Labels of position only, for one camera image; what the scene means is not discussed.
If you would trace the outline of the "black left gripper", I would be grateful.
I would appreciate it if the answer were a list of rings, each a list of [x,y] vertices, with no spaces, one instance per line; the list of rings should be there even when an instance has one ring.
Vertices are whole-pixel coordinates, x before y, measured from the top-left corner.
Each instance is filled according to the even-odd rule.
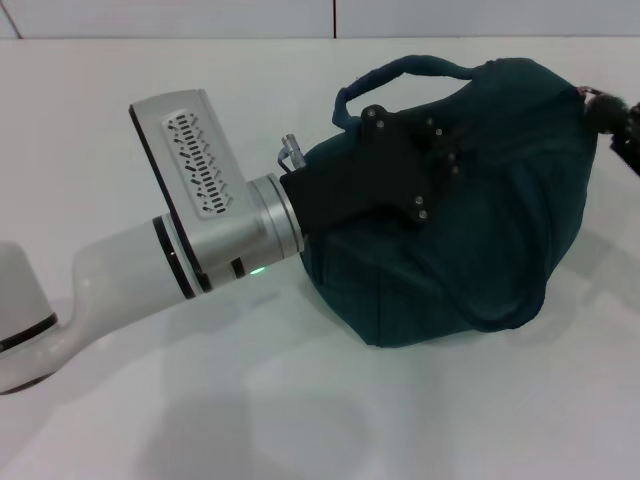
[[[437,116],[407,116],[373,105],[362,112],[355,145],[325,153],[280,177],[304,234],[372,211],[426,222],[461,175],[466,154],[479,150],[475,131]]]

